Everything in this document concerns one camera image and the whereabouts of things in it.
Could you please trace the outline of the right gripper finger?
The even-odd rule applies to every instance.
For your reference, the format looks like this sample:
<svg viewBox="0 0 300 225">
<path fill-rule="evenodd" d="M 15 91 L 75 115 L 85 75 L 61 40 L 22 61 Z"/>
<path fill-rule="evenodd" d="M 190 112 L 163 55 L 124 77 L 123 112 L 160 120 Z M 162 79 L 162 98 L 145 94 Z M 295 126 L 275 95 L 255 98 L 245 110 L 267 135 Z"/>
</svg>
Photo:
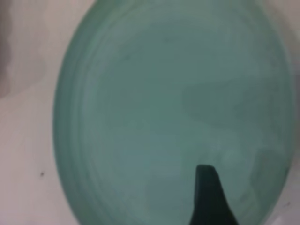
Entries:
<svg viewBox="0 0 300 225">
<path fill-rule="evenodd" d="M 191 225 L 237 225 L 215 167 L 198 165 L 195 172 Z"/>
</svg>

